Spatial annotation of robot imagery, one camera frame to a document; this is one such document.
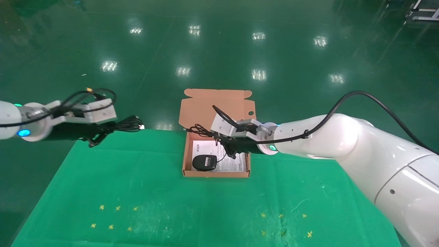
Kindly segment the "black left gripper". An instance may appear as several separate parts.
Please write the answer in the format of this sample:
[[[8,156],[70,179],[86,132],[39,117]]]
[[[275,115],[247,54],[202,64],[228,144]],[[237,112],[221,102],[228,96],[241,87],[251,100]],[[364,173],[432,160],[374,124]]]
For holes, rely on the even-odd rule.
[[[85,139],[88,147],[98,146],[115,129],[114,122],[105,122],[101,125],[96,123],[72,123],[63,122],[52,128],[48,135],[48,141]]]

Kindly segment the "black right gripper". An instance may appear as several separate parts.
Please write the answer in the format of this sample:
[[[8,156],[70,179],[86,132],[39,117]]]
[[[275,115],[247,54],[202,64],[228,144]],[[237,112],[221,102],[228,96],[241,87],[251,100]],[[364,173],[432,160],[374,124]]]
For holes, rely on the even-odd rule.
[[[216,136],[216,145],[221,144],[229,158],[236,159],[240,153],[262,154],[256,141],[247,137]]]

